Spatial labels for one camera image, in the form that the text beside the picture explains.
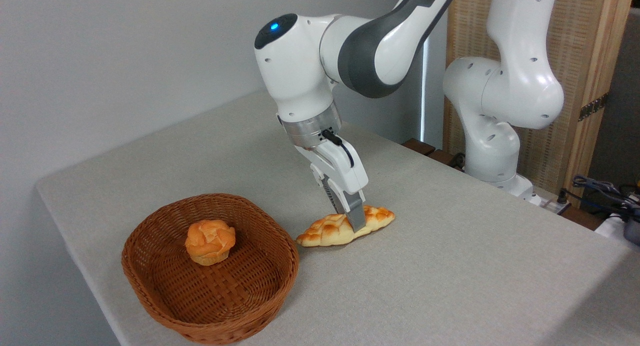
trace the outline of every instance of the bread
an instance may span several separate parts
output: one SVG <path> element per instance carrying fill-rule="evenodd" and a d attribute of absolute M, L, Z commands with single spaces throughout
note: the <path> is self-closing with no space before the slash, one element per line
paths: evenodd
<path fill-rule="evenodd" d="M 222 220 L 202 220 L 189 226 L 184 245 L 194 262 L 211 266 L 229 256 L 236 230 Z"/>
<path fill-rule="evenodd" d="M 311 246 L 332 246 L 349 244 L 358 237 L 371 234 L 389 225 L 396 215 L 384 207 L 364 205 L 366 224 L 354 232 L 345 214 L 329 214 L 311 224 L 295 242 L 309 248 Z"/>

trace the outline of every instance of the croissant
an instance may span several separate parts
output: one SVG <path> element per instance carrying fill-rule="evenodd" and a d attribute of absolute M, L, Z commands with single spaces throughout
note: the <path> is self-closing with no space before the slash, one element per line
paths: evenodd
<path fill-rule="evenodd" d="M 396 218 L 396 214 L 384 207 L 364 205 L 366 224 L 354 232 L 345 214 L 328 214 L 311 224 L 295 241 L 308 248 L 311 246 L 345 245 L 358 237 L 371 234 L 389 225 Z"/>

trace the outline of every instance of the white wall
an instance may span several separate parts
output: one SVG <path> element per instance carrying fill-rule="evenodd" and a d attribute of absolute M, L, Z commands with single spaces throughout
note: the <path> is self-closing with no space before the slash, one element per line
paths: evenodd
<path fill-rule="evenodd" d="M 252 45 L 276 16 L 395 2 L 0 0 L 0 344 L 116 344 L 36 180 L 262 89 Z"/>

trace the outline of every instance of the power cord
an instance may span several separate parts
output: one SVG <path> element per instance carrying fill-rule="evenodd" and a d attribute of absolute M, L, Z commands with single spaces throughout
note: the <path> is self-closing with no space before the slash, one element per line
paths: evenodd
<path fill-rule="evenodd" d="M 586 177 L 585 175 L 574 176 L 572 182 L 573 186 L 576 188 L 592 191 L 588 196 L 592 194 L 600 194 L 608 200 L 614 201 L 615 204 L 604 205 L 593 200 L 589 200 L 587 198 L 588 196 L 578 196 L 566 188 L 560 189 L 557 199 L 558 204 L 566 204 L 567 196 L 571 196 L 586 205 L 590 205 L 610 214 L 617 214 L 624 221 L 633 219 L 636 222 L 640 222 L 640 213 L 638 212 L 638 209 L 640 209 L 640 202 L 637 198 L 634 199 L 628 195 L 624 195 L 621 190 L 615 187 L 611 182 L 595 180 L 590 177 Z"/>

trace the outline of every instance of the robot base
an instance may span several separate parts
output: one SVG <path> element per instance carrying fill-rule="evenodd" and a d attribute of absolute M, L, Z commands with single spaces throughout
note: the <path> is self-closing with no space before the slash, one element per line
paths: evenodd
<path fill-rule="evenodd" d="M 506 191 L 507 193 L 517 196 L 518 198 L 521 198 L 524 201 L 528 201 L 536 206 L 540 206 L 540 203 L 542 202 L 540 196 L 534 193 L 533 184 L 531 183 L 531 181 L 526 179 L 525 177 L 522 177 L 521 175 L 518 175 L 517 173 L 514 175 L 514 177 L 508 180 L 503 180 L 501 182 L 487 181 L 487 184 L 493 185 L 498 189 Z"/>

